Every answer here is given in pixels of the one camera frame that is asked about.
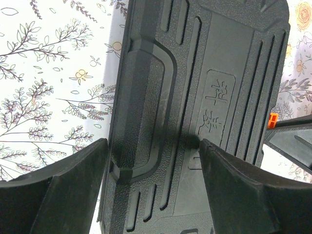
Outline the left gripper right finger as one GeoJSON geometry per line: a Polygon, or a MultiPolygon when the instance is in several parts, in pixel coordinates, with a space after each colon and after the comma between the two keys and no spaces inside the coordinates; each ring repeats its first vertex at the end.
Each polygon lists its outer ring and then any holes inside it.
{"type": "Polygon", "coordinates": [[[199,145],[217,234],[310,234],[312,186],[264,171],[216,146],[199,145]]]}

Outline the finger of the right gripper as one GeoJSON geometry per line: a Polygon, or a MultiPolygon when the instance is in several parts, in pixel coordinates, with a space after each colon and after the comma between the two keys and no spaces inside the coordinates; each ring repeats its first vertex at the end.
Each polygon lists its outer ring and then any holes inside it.
{"type": "Polygon", "coordinates": [[[312,173],[312,116],[279,121],[267,129],[264,144],[282,156],[312,173]]]}

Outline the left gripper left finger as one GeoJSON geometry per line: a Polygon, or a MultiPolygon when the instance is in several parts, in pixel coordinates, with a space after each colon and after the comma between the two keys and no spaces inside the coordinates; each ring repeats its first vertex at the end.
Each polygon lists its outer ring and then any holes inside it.
{"type": "Polygon", "coordinates": [[[0,183],[2,234],[87,234],[108,158],[101,138],[44,168],[0,183]]]}

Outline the black plastic tool case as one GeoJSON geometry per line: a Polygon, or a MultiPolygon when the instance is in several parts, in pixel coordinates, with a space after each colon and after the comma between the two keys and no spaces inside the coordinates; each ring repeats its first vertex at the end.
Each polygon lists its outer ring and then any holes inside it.
{"type": "Polygon", "coordinates": [[[260,166],[288,20],[285,0],[129,1],[102,233],[214,233],[199,143],[260,166]]]}

